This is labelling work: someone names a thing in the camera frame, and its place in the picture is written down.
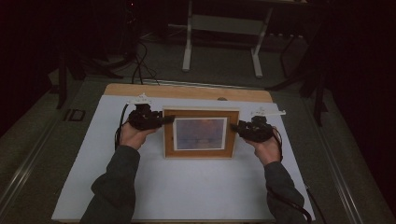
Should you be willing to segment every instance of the white table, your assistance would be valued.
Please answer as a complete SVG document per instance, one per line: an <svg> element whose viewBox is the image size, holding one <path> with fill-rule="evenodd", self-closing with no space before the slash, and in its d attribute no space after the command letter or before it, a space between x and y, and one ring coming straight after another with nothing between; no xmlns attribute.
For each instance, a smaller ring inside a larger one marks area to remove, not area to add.
<svg viewBox="0 0 396 224"><path fill-rule="evenodd" d="M91 184L105 172L114 153L114 132L128 96L104 95L56 205L52 219L78 222L93 194ZM163 105L240 107L240 119L260 106L277 109L273 103L151 98L152 110ZM132 109L130 105L126 114ZM280 116L268 117L283 137L282 163L304 198L304 208L314 216L304 183ZM135 180L135 222L165 221L263 221L273 219L266 204L264 170L253 148L235 140L232 159L165 159L163 130L148 136L140 149L141 161Z"/></svg>

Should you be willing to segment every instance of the picture frame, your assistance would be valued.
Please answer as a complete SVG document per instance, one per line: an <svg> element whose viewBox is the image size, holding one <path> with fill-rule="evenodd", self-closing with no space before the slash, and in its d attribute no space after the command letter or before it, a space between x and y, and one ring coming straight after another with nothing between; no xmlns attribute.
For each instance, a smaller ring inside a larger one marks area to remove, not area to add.
<svg viewBox="0 0 396 224"><path fill-rule="evenodd" d="M165 158L230 159L239 120L239 108L165 106L164 116L175 121L164 127Z"/></svg>

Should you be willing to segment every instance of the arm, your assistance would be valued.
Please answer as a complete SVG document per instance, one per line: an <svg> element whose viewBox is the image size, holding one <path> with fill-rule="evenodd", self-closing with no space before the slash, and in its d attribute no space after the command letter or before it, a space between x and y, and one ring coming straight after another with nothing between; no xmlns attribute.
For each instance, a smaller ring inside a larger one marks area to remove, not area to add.
<svg viewBox="0 0 396 224"><path fill-rule="evenodd" d="M272 189L274 193L289 201L303 206L304 197L294 187L290 174L280 162L279 145L275 138L272 137L262 143L256 143L246 139L245 141L254 146L254 154L264 166L267 188ZM270 193L267 195L267 203L271 213L276 218L276 223L306 223L302 213L290 205L281 202Z"/></svg>
<svg viewBox="0 0 396 224"><path fill-rule="evenodd" d="M131 223L134 214L134 178L139 165L138 149L147 135L157 130L138 131L129 123L122 126L120 146L106 172L92 184L94 196L80 223Z"/></svg>
<svg viewBox="0 0 396 224"><path fill-rule="evenodd" d="M304 197L294 187L294 183L279 161L273 161L264 166L267 188L300 206L304 205ZM304 215L290 205L281 202L271 193L267 194L268 207L276 218L276 223L306 223Z"/></svg>

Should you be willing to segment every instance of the cable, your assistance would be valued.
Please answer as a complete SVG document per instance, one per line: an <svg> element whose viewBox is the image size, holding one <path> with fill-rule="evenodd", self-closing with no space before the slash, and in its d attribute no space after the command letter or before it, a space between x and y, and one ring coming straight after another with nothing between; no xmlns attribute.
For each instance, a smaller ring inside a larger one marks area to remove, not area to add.
<svg viewBox="0 0 396 224"><path fill-rule="evenodd" d="M306 217L306 222L311 223L312 222L312 217L311 215L308 213L308 211L306 211L303 207L301 207L300 205L298 205L297 203L292 202L291 200L275 193L270 187L267 186L267 192L273 196L274 198L280 200L282 203L285 203L287 205L289 205L290 207L298 210L299 212L301 212L305 217Z"/></svg>
<svg viewBox="0 0 396 224"><path fill-rule="evenodd" d="M181 29L179 29L179 30L177 30L177 31L174 31L172 34L167 35L167 37L174 36L174 35L178 35L178 34L184 32L184 31L187 31L187 27L186 27L186 28L181 28ZM149 32L149 33L147 33L147 34L145 34L145 35L140 36L140 39L141 39L141 40L144 40L144 41L149 41L149 42L159 42L159 41L163 40L163 39L160 38L160 37L149 38L151 35L153 35L153 33L152 33L152 32Z"/></svg>
<svg viewBox="0 0 396 224"><path fill-rule="evenodd" d="M123 122L123 117L125 115L125 110L128 107L128 104L124 106L122 109L121 113L121 118L120 118L120 125L119 128L116 130L115 136L114 136L114 148L117 149L117 147L120 145L120 138L121 138L121 130L122 130L122 125L124 124Z"/></svg>
<svg viewBox="0 0 396 224"><path fill-rule="evenodd" d="M275 140L277 141L277 145L279 148L279 153L280 153L280 160L283 160L283 154L282 154L282 135L280 135L280 132L276 129L273 128L273 130L275 130L277 132L277 136L276 134L273 132L273 137L275 138Z"/></svg>
<svg viewBox="0 0 396 224"><path fill-rule="evenodd" d="M140 65L142 64L142 62L143 62L143 59L142 59L142 61L138 61L138 63L139 63L139 79L140 79L140 84L142 84L143 85L143 78L142 78L142 68L140 67Z"/></svg>
<svg viewBox="0 0 396 224"><path fill-rule="evenodd" d="M305 186L306 186L306 192L308 193L309 197L312 199L312 202L314 202L315 207L318 209L320 217L323 220L323 223L327 224L326 218L324 218L324 215L323 215L317 201L315 200L314 195L312 195L311 191L309 190L309 187L307 185L305 185Z"/></svg>
<svg viewBox="0 0 396 224"><path fill-rule="evenodd" d="M160 86L160 83L158 82L158 79L156 78L157 72L156 72L154 69L149 68L149 67L146 65L146 63L145 63L144 61L141 62L141 65L143 65L143 67L145 67L146 70L147 70L147 72L149 73L149 77L143 77L143 78L154 79L154 80L157 82L157 84Z"/></svg>
<svg viewBox="0 0 396 224"><path fill-rule="evenodd" d="M132 74L132 84L134 84L134 77L136 76L136 72L139 71L139 75L141 75L141 71L140 71L140 65L141 63L145 60L147 54L148 54L148 48L146 47L146 45L144 45L142 42L138 42L140 45L142 45L145 48L145 54L143 55L143 57L141 58L141 61L139 62L139 60L137 59L138 56L136 56L136 61L137 61L137 67L134 70L134 73ZM140 82L141 84L143 84L143 80L140 76Z"/></svg>

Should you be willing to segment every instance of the black wire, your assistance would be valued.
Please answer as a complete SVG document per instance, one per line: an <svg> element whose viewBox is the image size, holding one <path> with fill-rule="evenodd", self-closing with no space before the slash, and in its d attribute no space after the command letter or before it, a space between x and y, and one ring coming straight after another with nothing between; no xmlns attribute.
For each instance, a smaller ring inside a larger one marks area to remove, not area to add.
<svg viewBox="0 0 396 224"><path fill-rule="evenodd" d="M114 137L114 147L115 147L115 149L117 149L117 147L120 145L121 129L122 129L122 125L124 124L123 123L123 117L125 115L125 110L126 110L127 107L128 107L128 104L126 104L124 106L124 108L122 109L121 118L120 118L120 125L119 125L119 128L116 130L116 134L115 134L115 137Z"/></svg>
<svg viewBox="0 0 396 224"><path fill-rule="evenodd" d="M276 129L276 128L273 128L276 132L277 132L277 136L276 136L276 134L274 134L274 132L273 132L273 137L275 138L275 140L277 141L277 145L278 145L278 148L279 148L279 153L280 153L280 160L282 161L283 160L283 154L282 154L282 135L280 135L280 132Z"/></svg>
<svg viewBox="0 0 396 224"><path fill-rule="evenodd" d="M160 82L159 82L158 79L156 78L157 72L156 72L154 69L149 68L149 67L146 65L145 62L142 61L141 64L146 68L146 71L149 73L149 77L147 77L147 78L154 79L154 80L157 82L157 84L160 86Z"/></svg>
<svg viewBox="0 0 396 224"><path fill-rule="evenodd" d="M143 57L141 58L141 60L139 61L138 60L138 57L136 57L136 61L137 61L137 67L136 67L136 69L134 70L134 73L133 73L133 75L132 75L132 84L134 84L134 77L136 76L136 72L137 71L139 71L139 75L140 75L140 82L141 82L141 84L143 84L143 80L142 80L142 78L141 78L141 71L140 71L140 66L141 66L141 63L145 60L145 58L146 58L146 56L147 56L147 54L148 54L148 48L146 47L146 45L144 45L142 42L138 42L140 45L142 45L144 48L145 48L145 54L143 55Z"/></svg>
<svg viewBox="0 0 396 224"><path fill-rule="evenodd" d="M312 217L311 217L311 215L309 214L309 212L306 211L306 210L305 210L303 207L301 207L299 204L294 203L294 202L292 202L291 200L289 200L289 199L287 199L287 198L285 198L285 197L283 197L283 196L281 196L281 195L275 193L275 192L274 192L271 188L269 188L268 186L267 186L267 192L268 192L271 196L273 196L273 197L275 197L276 199L280 200L282 203L285 203L285 204L291 206L292 208L296 209L297 211L301 212L301 213L306 217L306 222L308 222L308 223L311 223L311 222L312 222Z"/></svg>
<svg viewBox="0 0 396 224"><path fill-rule="evenodd" d="M321 209L320 209L320 207L319 207L317 201L316 201L315 198L314 198L314 195L312 195L312 193L311 193L311 191L310 191L309 189L307 189L306 192L308 193L309 197L312 199L312 201L314 202L315 206L317 207L317 209L318 209L318 211L319 211L319 214L320 214L320 217L321 217L322 220L323 220L323 223L324 223L324 224L327 224L326 218L324 218L323 213L322 213L322 211L321 211Z"/></svg>

